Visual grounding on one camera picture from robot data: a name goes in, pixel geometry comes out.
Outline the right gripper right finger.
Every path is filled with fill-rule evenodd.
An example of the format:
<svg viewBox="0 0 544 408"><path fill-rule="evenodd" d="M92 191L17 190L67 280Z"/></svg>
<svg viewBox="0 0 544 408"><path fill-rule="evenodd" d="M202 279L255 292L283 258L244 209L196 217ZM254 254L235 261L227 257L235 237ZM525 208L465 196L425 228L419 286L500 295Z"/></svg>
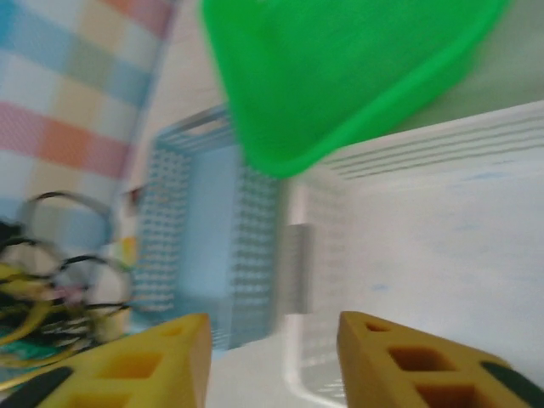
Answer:
<svg viewBox="0 0 544 408"><path fill-rule="evenodd" d="M338 359L349 407L541 407L543 390L483 350L343 311Z"/></svg>

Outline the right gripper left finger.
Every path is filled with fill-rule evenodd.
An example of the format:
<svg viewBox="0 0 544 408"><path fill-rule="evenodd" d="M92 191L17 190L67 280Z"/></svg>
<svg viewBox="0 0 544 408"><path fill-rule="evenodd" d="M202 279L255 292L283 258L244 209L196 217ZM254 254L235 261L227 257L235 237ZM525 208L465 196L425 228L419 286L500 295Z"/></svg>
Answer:
<svg viewBox="0 0 544 408"><path fill-rule="evenodd" d="M16 377L3 407L203 407L207 314L188 314Z"/></svg>

